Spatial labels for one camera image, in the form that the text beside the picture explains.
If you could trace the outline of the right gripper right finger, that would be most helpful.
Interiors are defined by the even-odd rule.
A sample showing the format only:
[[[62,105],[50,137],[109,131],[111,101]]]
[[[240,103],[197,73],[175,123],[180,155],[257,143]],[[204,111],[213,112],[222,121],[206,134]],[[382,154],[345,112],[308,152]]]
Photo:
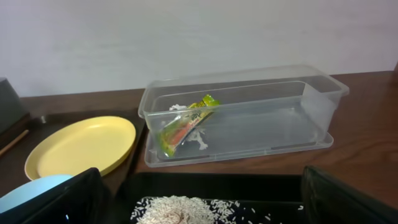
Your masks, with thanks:
[[[302,174],[301,193],[309,223],[397,224],[397,210],[314,166]]]

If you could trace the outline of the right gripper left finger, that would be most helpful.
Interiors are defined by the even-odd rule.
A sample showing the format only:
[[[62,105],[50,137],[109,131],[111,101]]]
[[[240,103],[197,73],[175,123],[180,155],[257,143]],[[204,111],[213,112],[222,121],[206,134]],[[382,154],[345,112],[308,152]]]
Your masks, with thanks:
[[[101,223],[104,219],[104,182],[96,168],[1,214],[1,224]]]

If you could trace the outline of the light blue bowl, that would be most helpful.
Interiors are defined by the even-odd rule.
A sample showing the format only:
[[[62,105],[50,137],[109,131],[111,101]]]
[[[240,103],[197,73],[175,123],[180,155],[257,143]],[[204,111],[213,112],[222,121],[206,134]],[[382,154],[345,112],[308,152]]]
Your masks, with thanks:
[[[50,175],[30,182],[12,190],[1,197],[1,213],[4,213],[18,205],[21,205],[34,197],[71,179],[72,175]]]

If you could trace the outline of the wooden chopstick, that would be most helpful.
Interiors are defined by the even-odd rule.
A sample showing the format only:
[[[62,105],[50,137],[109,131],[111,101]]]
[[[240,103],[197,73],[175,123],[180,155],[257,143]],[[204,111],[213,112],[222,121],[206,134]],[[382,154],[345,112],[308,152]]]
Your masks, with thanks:
[[[2,156],[3,154],[5,154],[8,150],[10,150],[10,148],[12,148],[14,145],[16,145],[19,141],[21,141],[27,134],[29,133],[29,130],[24,130],[20,135],[18,135],[18,137],[16,137],[14,140],[12,140],[9,144],[7,144],[6,146],[4,146],[1,150],[0,150],[0,156]]]

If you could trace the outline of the rice food waste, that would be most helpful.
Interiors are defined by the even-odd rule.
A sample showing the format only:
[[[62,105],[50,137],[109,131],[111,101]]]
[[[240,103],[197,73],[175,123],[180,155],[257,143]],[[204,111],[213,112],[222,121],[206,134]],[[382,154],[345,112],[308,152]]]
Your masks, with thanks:
[[[170,196],[144,197],[130,214],[141,224],[306,223],[302,203],[255,202]]]

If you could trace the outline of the green snack wrapper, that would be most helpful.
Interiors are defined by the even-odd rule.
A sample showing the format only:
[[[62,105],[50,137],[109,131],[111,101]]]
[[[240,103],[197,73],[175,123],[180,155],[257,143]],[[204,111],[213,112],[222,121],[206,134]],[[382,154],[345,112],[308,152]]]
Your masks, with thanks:
[[[219,104],[220,102],[212,96],[205,95],[200,102],[189,105],[188,112],[183,112],[165,125],[156,137],[163,153],[167,157],[173,157],[178,146],[184,142],[187,136],[213,114],[213,110],[209,107]]]

